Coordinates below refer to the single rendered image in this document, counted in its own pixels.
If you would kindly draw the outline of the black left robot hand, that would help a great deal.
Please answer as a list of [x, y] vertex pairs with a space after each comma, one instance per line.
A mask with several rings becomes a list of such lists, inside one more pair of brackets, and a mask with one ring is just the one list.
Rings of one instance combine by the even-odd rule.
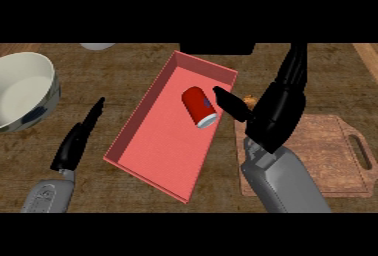
[[86, 150], [88, 139], [102, 115], [104, 103], [105, 98], [101, 98], [89, 111], [85, 121], [77, 123], [70, 130], [51, 164], [52, 170], [76, 170]]

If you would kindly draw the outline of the red can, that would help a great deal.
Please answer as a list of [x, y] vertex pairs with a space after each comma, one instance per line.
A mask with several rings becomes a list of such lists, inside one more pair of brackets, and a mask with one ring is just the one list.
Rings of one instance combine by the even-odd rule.
[[198, 129], [206, 129], [218, 120], [218, 112], [203, 89], [191, 87], [182, 94], [182, 102]]

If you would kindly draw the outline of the red cardboard box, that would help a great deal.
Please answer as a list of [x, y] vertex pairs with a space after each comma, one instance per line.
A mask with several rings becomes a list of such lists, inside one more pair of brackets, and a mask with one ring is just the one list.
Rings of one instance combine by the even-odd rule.
[[197, 127], [182, 94], [234, 88], [238, 72], [176, 51], [163, 67], [104, 160], [179, 201], [191, 200], [218, 126]]

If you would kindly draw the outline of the pale wooden strip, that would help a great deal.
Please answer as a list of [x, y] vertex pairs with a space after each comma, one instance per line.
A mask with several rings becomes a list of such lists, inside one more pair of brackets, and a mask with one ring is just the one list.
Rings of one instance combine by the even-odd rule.
[[378, 82], [378, 43], [355, 43], [354, 47]]

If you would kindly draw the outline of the small orange-brown object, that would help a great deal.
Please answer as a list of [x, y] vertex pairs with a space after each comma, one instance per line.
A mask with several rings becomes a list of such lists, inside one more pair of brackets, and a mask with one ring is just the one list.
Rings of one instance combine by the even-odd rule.
[[247, 104], [247, 107], [250, 110], [255, 109], [258, 102], [259, 102], [259, 98], [255, 97], [253, 95], [247, 95], [243, 99], [244, 103]]

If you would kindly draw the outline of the white and blue bowl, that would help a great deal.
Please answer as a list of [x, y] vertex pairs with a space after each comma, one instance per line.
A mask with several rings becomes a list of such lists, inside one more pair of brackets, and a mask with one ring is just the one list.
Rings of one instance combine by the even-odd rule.
[[61, 99], [58, 72], [36, 52], [0, 57], [0, 133], [33, 127], [54, 112]]

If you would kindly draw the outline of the pale grey round object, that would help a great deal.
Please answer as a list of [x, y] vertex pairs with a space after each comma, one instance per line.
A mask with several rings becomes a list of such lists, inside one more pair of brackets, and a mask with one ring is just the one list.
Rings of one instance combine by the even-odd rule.
[[92, 51], [105, 50], [116, 45], [116, 43], [80, 43], [80, 45]]

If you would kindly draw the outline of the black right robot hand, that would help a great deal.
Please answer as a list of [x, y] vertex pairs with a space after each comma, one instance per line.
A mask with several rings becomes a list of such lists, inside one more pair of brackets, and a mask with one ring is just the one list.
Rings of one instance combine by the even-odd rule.
[[306, 108], [308, 44], [293, 43], [278, 76], [253, 109], [219, 86], [213, 88], [219, 107], [247, 123], [246, 134], [274, 154], [296, 130]]

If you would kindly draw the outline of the brown wooden cutting board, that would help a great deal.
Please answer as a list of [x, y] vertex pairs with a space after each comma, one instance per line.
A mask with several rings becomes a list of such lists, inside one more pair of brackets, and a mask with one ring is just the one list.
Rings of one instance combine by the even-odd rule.
[[362, 133], [337, 115], [305, 114], [286, 147], [300, 157], [325, 197], [374, 195], [378, 162]]

